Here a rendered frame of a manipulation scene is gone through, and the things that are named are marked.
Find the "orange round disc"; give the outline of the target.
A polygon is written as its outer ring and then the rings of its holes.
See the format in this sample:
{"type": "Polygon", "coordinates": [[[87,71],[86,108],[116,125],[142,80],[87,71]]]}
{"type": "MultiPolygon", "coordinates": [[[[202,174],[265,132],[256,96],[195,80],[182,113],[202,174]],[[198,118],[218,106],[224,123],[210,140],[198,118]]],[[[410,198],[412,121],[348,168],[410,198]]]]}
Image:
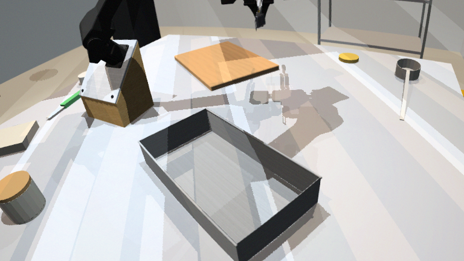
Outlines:
{"type": "Polygon", "coordinates": [[[356,63],[359,60],[359,56],[353,53],[341,53],[338,57],[344,63],[356,63]]]}

